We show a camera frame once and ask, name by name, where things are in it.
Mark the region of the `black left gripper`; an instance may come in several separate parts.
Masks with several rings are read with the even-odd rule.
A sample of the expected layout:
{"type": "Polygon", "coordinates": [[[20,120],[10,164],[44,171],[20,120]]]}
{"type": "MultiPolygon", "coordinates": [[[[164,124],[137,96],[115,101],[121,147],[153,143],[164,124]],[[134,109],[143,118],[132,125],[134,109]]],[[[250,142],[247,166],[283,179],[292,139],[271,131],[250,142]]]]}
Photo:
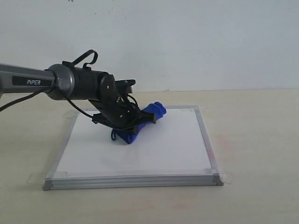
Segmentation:
{"type": "Polygon", "coordinates": [[[112,98],[92,95],[91,104],[99,111],[93,115],[92,122],[116,130],[136,129],[141,124],[157,121],[155,113],[142,112],[136,99],[129,94],[117,94],[112,98]]]}

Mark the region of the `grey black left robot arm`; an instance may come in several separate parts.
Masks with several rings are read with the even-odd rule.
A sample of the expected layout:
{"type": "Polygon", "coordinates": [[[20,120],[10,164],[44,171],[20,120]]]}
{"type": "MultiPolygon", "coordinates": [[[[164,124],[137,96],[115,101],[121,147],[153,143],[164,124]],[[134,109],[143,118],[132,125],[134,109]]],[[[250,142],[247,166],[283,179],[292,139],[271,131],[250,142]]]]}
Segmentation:
{"type": "Polygon", "coordinates": [[[53,100],[88,100],[99,113],[92,122],[120,130],[136,132],[141,124],[155,123],[156,114],[141,110],[131,97],[135,80],[116,81],[112,74],[94,71],[90,67],[78,68],[68,62],[54,64],[46,70],[0,66],[0,92],[44,92],[53,100]]]}

